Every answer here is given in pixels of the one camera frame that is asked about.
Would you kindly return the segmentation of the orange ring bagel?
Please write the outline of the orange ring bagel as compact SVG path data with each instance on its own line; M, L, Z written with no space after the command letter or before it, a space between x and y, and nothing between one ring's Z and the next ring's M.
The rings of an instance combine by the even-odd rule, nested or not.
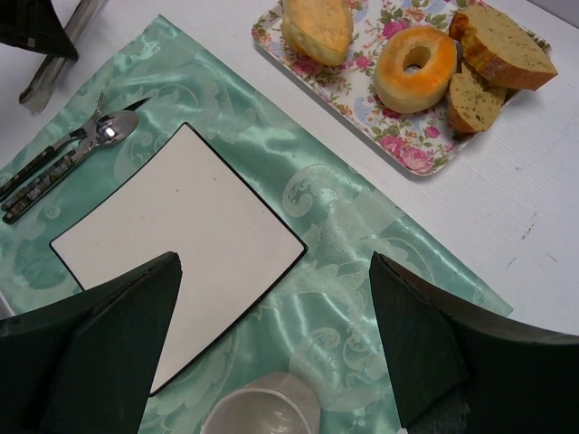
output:
M456 43L430 26L402 30L385 44L375 67L375 93L388 109L411 114L445 95L457 70Z

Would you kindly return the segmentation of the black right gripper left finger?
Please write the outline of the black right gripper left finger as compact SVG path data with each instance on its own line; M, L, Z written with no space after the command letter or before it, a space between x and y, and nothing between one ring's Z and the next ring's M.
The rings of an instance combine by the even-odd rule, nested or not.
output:
M182 279L174 252L1 322L1 431L136 433Z

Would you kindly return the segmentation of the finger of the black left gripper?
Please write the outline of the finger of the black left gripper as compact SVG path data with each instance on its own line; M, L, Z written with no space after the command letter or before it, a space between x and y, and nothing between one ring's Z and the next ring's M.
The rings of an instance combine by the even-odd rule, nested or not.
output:
M61 22L50 0L1 0L1 44L46 55Z

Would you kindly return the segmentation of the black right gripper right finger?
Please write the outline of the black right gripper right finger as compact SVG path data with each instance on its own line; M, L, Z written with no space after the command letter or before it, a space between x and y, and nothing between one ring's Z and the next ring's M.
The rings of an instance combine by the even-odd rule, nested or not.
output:
M435 287L375 253L370 284L410 433L575 433L578 339Z

